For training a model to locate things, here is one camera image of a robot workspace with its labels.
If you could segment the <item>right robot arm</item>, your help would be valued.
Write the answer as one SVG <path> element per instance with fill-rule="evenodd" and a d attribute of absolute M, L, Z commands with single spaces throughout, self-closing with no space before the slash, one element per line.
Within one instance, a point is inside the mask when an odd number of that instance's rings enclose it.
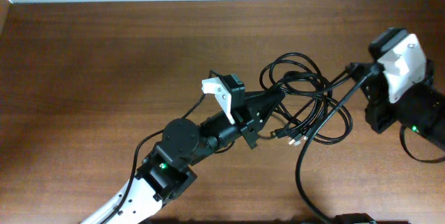
<path fill-rule="evenodd" d="M 410 128 L 440 149 L 444 149 L 444 95 L 432 86 L 434 63 L 428 59 L 426 76 L 405 91 L 397 102 L 389 101 L 389 84 L 380 67 L 360 88 L 368 100 L 365 121 L 381 134 L 395 122 Z"/>

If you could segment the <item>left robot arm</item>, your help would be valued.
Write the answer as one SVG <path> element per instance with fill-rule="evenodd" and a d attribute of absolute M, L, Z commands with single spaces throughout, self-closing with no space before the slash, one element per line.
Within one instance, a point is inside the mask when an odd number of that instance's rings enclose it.
<path fill-rule="evenodd" d="M 178 118 L 161 131 L 162 139 L 135 169 L 126 184 L 85 223 L 142 223 L 177 199 L 197 178 L 191 166 L 228 151 L 239 138 L 250 148 L 257 146 L 258 133 L 284 99 L 283 92 L 248 92 L 232 113 L 207 118 L 200 125 Z"/>

